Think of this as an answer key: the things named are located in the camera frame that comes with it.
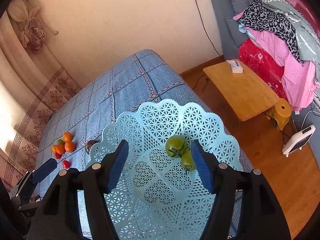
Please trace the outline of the yellow stool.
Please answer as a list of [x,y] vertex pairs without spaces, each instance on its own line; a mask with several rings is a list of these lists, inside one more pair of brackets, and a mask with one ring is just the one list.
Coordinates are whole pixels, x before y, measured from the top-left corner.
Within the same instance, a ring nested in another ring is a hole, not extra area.
[[275,121],[281,131],[285,128],[285,126],[289,122],[291,113],[292,113],[291,106],[283,98],[280,98],[279,101],[272,108],[268,109],[266,112],[267,117]]

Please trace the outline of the grey green quilt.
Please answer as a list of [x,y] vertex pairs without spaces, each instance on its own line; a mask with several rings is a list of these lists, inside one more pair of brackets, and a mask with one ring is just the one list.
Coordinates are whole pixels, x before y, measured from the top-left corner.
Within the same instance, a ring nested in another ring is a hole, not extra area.
[[286,0],[262,0],[262,4],[282,14],[295,28],[300,59],[319,63],[319,38],[304,16]]

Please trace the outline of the orange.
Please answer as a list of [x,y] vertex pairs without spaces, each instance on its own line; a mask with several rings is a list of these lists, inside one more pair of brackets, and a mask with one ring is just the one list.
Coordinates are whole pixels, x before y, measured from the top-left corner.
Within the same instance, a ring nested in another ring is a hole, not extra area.
[[55,154],[57,152],[56,147],[57,147],[57,145],[53,145],[51,148],[53,154]]
[[65,132],[62,135],[62,139],[63,139],[64,142],[72,141],[73,135],[70,132]]
[[72,153],[75,151],[76,144],[73,141],[65,142],[65,151],[68,153]]
[[56,145],[56,152],[59,155],[63,155],[66,152],[65,146],[63,144]]

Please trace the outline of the large green tomato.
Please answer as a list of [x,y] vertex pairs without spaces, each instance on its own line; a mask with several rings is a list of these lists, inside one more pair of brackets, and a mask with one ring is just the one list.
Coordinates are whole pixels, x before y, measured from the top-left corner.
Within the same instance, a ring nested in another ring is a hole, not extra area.
[[165,143],[165,151],[172,158],[181,158],[187,151],[187,142],[181,135],[170,137]]

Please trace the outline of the beige patterned curtain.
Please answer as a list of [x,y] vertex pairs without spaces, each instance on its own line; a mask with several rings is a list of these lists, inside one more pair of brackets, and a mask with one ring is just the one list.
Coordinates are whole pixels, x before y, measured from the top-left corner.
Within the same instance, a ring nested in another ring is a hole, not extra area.
[[35,167],[49,117],[80,91],[47,46],[35,53],[1,17],[1,181],[7,191]]

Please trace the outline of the red tomato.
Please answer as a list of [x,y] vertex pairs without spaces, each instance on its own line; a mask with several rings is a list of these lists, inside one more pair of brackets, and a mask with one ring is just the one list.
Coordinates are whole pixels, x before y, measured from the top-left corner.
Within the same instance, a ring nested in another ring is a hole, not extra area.
[[60,159],[62,157],[62,155],[57,152],[54,154],[54,156],[55,156],[55,159]]
[[70,162],[69,162],[69,161],[63,160],[63,161],[62,161],[62,166],[63,166],[63,168],[65,168],[65,169],[69,169],[71,165],[70,165]]

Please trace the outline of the red blanket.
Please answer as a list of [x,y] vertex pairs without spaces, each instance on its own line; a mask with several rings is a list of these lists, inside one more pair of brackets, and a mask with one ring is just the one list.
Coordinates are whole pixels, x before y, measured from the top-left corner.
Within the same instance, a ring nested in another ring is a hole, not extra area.
[[287,100],[281,83],[284,68],[249,38],[239,47],[239,60],[257,74],[280,97]]

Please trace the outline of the wooden low table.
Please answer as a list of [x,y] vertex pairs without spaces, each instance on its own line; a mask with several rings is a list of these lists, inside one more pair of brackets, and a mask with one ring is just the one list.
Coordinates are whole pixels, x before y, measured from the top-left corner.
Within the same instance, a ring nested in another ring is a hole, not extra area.
[[228,62],[203,69],[239,121],[247,121],[272,108],[279,96],[255,72],[240,62],[242,73],[233,73]]

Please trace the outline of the white electric heater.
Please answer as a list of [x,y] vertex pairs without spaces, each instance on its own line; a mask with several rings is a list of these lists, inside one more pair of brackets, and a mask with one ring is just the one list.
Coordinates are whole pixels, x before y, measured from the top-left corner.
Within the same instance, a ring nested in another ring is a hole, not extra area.
[[282,149],[283,155],[285,157],[289,157],[289,154],[296,150],[301,150],[302,147],[308,143],[310,138],[313,136],[314,132],[316,131],[316,128],[314,125],[310,125],[303,130],[295,133],[289,141],[284,145]]

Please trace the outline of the dark brown avocado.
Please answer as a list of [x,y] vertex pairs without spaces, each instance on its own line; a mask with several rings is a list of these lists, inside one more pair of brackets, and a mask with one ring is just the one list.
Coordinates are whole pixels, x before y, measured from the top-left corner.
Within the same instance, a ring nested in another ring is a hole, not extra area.
[[93,146],[94,144],[97,144],[97,143],[98,143],[98,141],[96,141],[96,140],[89,140],[89,141],[86,143],[86,146],[85,146],[86,153],[87,153],[87,154],[90,154],[90,150],[91,150],[92,146]]

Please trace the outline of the grey cushion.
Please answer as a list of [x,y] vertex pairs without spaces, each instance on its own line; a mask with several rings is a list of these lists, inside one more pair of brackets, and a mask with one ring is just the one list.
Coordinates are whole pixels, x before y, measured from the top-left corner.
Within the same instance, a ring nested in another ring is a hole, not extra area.
[[211,0],[220,32],[223,57],[237,59],[239,48],[248,36],[239,31],[239,23],[233,17],[243,12],[253,0]]

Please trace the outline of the curtain tieback tassel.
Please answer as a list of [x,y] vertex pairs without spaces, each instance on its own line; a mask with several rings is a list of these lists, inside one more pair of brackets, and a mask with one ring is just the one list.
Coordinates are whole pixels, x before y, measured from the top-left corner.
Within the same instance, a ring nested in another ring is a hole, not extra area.
[[52,34],[59,32],[44,21],[38,0],[12,0],[7,7],[9,17],[18,27],[17,37],[25,49],[37,54],[46,40],[46,27]]

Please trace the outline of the leopard print cloth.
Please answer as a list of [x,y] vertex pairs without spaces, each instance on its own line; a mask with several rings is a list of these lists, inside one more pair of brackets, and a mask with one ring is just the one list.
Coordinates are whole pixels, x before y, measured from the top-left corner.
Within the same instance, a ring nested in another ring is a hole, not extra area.
[[272,12],[263,6],[262,0],[253,0],[238,19],[242,25],[256,31],[269,31],[283,40],[291,54],[299,62],[300,58],[296,30],[294,26],[282,14]]

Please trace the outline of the light blue plastic basket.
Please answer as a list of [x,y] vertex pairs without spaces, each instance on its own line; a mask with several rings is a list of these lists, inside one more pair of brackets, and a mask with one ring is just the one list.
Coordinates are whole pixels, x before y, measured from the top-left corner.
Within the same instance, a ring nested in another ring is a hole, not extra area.
[[235,137],[226,134],[218,115],[194,102],[181,106],[165,99],[122,113],[90,150],[95,164],[114,152],[121,140],[129,144],[116,188],[105,196],[120,239],[201,237],[215,197],[204,188],[197,171],[186,172],[180,159],[166,154],[165,143],[174,135],[183,136],[187,144],[198,140],[218,161],[242,170]]

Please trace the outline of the small green tomato back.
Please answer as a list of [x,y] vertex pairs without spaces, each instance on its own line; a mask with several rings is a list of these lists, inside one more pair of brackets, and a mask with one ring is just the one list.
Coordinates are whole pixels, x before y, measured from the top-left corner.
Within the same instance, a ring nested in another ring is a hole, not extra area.
[[59,139],[58,141],[57,141],[57,145],[65,145],[65,142],[62,140],[62,139]]

